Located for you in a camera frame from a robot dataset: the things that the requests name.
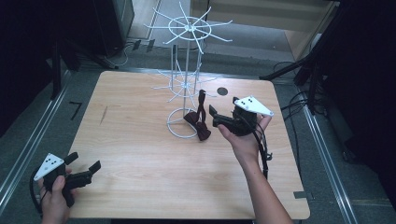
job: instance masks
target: rotating display stand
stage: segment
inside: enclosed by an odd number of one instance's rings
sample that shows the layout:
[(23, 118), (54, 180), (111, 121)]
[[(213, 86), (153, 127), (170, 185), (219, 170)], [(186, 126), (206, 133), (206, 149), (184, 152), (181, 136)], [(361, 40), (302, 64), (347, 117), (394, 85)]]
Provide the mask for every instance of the rotating display stand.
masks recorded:
[[(191, 111), (195, 111), (194, 108), (196, 108), (196, 106), (193, 101), (193, 98), (195, 95), (197, 95), (199, 93), (199, 90), (197, 90), (197, 84), (200, 85), (200, 89), (201, 89), (202, 83), (215, 79), (215, 78), (212, 78), (212, 79), (208, 79), (208, 80), (200, 80), (200, 78), (199, 78), (199, 72), (200, 72), (201, 65), (202, 65), (201, 59), (202, 59), (202, 55), (204, 54), (204, 51), (203, 51), (204, 40), (206, 38), (208, 38), (209, 36), (212, 36), (212, 37), (215, 37), (216, 39), (219, 39), (224, 42), (231, 42), (232, 41), (231, 39), (224, 39), (217, 35), (213, 35), (212, 27), (227, 25), (227, 24), (230, 24), (232, 21), (216, 23), (216, 24), (209, 24), (207, 21), (204, 21), (203, 18), (209, 13), (211, 7), (200, 18), (195, 18), (195, 17), (187, 16), (183, 10), (181, 3), (179, 3), (179, 5), (180, 5), (180, 10), (181, 10), (183, 16), (173, 18), (173, 19), (162, 14), (161, 12), (157, 11), (155, 8), (153, 8), (153, 10), (156, 14), (161, 15), (169, 20), (168, 26), (148, 26), (148, 25), (145, 25), (145, 26), (150, 29), (168, 29), (169, 32), (172, 34), (173, 38), (167, 42), (163, 42), (164, 44), (170, 44), (171, 42), (173, 42), (177, 39), (187, 41), (186, 65), (185, 65), (186, 67), (185, 67), (184, 71), (181, 69), (180, 64), (178, 62), (178, 51), (179, 51), (178, 46), (174, 45), (171, 50), (171, 71), (170, 71), (170, 73), (168, 72), (168, 74), (167, 74), (166, 72), (159, 71), (160, 74), (169, 78), (168, 86), (153, 87), (153, 89), (155, 89), (155, 90), (169, 89), (174, 94), (174, 96), (168, 102), (171, 102), (172, 100), (174, 100), (177, 97), (183, 98), (183, 107), (177, 108), (176, 110), (174, 110), (173, 112), (170, 113), (168, 120), (167, 120), (167, 127), (168, 127), (169, 131), (177, 137), (191, 138), (197, 134), (196, 130), (194, 129), (194, 127), (192, 125), (189, 124), (191, 126), (191, 128), (193, 129), (193, 133), (186, 134), (186, 135), (177, 133), (177, 131), (174, 130), (172, 128), (172, 126), (175, 124), (178, 124), (180, 122), (184, 122), (185, 121), (183, 119), (184, 116)], [(197, 44), (197, 48), (198, 48), (196, 69), (193, 72), (189, 71), (191, 42), (195, 42)], [(187, 107), (186, 101), (188, 98), (191, 100), (193, 108)]]

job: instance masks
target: forearm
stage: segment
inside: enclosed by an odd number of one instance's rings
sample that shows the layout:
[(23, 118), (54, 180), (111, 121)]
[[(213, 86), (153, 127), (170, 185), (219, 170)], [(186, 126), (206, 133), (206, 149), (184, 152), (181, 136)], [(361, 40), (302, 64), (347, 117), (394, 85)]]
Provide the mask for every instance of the forearm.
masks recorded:
[(262, 223), (291, 223), (280, 200), (265, 179), (257, 162), (242, 164), (256, 220)]

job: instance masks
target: round black hole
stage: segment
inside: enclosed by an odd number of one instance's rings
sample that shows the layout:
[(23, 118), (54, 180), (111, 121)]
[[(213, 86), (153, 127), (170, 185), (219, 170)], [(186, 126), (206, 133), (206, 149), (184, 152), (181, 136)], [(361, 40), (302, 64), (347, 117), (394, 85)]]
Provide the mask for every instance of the round black hole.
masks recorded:
[(227, 89), (225, 89), (224, 87), (219, 87), (219, 88), (218, 88), (218, 94), (219, 94), (219, 95), (227, 95), (227, 94), (228, 94), (228, 91), (227, 91)]

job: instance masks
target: human hand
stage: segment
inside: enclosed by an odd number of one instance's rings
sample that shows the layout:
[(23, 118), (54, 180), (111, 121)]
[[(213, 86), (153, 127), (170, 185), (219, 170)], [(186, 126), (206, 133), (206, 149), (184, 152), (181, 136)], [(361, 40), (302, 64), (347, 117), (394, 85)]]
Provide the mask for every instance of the human hand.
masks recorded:
[[(262, 137), (262, 132), (271, 121), (271, 118), (272, 117), (270, 116), (257, 116), (258, 125), (256, 127), (256, 133), (260, 138)], [(259, 164), (259, 146), (253, 133), (245, 136), (236, 136), (222, 124), (220, 124), (218, 128), (223, 137), (231, 143), (233, 153), (243, 168), (247, 164), (251, 164), (253, 162)]]
[(41, 208), (43, 210), (42, 223), (62, 224), (66, 223), (69, 219), (70, 208), (66, 204), (66, 200), (62, 195), (62, 190), (66, 183), (64, 176), (59, 175), (53, 185), (52, 191), (46, 190), (43, 186), (43, 178), (38, 180), (38, 186), (40, 187), (40, 196), (42, 198)]

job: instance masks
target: wooden table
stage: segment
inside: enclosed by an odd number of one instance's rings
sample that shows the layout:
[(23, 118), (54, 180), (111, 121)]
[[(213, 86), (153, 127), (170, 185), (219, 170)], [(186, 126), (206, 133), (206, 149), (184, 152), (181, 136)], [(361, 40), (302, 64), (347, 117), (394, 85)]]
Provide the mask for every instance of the wooden table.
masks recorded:
[[(275, 112), (266, 130), (269, 181), (291, 217), (309, 217), (290, 141), (274, 86), (262, 80), (218, 78), (202, 83), (206, 96), (206, 124), (212, 132), (200, 142), (183, 139), (166, 126), (168, 115), (183, 106), (182, 97), (167, 103), (174, 94), (161, 75), (104, 72), (78, 129), (70, 152), (79, 158), (73, 173), (86, 171), (100, 160), (102, 169), (92, 183), (79, 189), (71, 217), (253, 219), (248, 185), (230, 144), (212, 127), (209, 104), (230, 117), (234, 96), (254, 95)], [(219, 87), (228, 94), (217, 94)], [(187, 122), (176, 128), (191, 132)]]

